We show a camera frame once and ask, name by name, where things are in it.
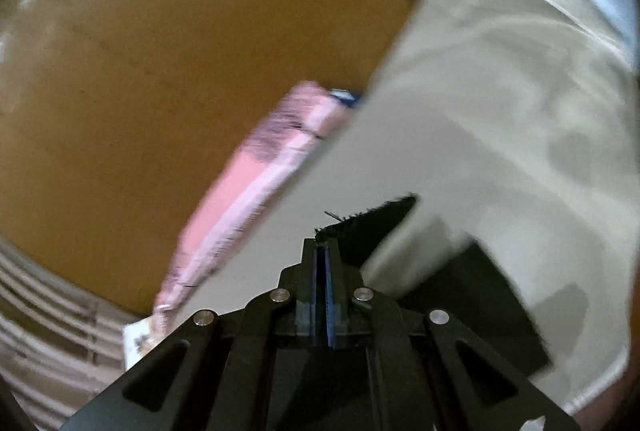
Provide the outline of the black pants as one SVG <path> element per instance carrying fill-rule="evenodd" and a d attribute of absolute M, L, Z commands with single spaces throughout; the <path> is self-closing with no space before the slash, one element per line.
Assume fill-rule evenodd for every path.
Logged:
<path fill-rule="evenodd" d="M 454 315 L 523 375 L 549 366 L 544 339 L 508 275 L 477 239 L 455 239 L 440 217 L 420 214 L 420 203 L 408 194 L 337 217 L 314 239 L 335 241 L 344 266 L 359 269 L 401 309 Z"/>

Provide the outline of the floral pillow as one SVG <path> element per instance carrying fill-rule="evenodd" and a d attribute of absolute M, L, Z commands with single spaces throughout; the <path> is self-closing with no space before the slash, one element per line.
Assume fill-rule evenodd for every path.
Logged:
<path fill-rule="evenodd" d="M 162 340 L 154 328 L 152 316 L 134 321 L 122 329 L 122 350 L 125 369 L 130 370 Z"/>

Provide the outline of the pink striped bolster pillow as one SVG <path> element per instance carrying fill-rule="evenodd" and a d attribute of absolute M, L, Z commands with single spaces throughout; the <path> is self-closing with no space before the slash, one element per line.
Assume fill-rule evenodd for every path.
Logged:
<path fill-rule="evenodd" d="M 182 230 L 154 302 L 151 339 L 170 332 L 192 289 L 231 255 L 247 228 L 305 160 L 343 125 L 359 102 L 355 93 L 314 81 L 292 87 L 235 150 Z"/>

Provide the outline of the beige curtain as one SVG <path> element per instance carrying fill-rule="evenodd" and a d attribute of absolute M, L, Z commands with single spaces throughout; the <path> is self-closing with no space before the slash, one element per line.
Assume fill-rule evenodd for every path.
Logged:
<path fill-rule="evenodd" d="M 39 430 L 60 429 L 125 371 L 134 314 L 1 240 L 1 377 Z"/>

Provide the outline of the grey woven bed mat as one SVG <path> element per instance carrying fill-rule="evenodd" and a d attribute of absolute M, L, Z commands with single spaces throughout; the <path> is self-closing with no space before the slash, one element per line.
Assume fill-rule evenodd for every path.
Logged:
<path fill-rule="evenodd" d="M 407 193 L 452 237 L 471 236 L 508 275 L 548 344 L 551 373 L 580 387 L 626 362 L 638 239 L 634 149 L 617 118 L 371 100 L 186 310 L 226 313 L 276 284 L 331 214 Z"/>

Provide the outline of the shiny beige blanket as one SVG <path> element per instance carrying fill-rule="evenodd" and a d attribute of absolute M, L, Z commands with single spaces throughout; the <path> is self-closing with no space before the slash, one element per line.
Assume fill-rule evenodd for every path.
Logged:
<path fill-rule="evenodd" d="M 409 94 L 457 109 L 543 113 L 558 122 L 587 112 L 617 118 L 631 139 L 639 183 L 634 71 L 615 37 L 579 0 L 426 0 L 378 72 L 369 101 Z M 575 388 L 552 375 L 552 359 L 537 377 L 576 416 L 615 399 L 629 375 L 628 313 L 638 261 L 639 221 L 623 368 Z"/>

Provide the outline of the wooden headboard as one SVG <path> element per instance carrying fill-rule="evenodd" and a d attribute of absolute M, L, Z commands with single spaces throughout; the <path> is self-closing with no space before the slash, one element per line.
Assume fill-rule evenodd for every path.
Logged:
<path fill-rule="evenodd" d="M 1 232 L 146 314 L 186 220 L 294 84 L 363 89 L 413 0 L 1 0 Z"/>

